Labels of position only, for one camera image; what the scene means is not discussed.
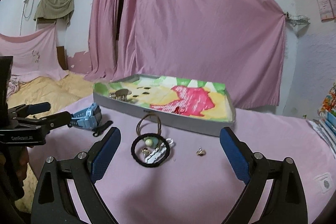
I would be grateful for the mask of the person's left hand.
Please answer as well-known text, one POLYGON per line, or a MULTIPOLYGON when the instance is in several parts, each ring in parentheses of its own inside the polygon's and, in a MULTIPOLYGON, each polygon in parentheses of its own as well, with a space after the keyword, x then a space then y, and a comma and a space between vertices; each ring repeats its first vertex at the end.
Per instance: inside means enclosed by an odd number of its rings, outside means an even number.
POLYGON ((17 175, 20 186, 23 186, 24 180, 27 178, 27 169, 29 163, 29 153, 27 147, 21 147, 14 157, 14 170, 17 175))

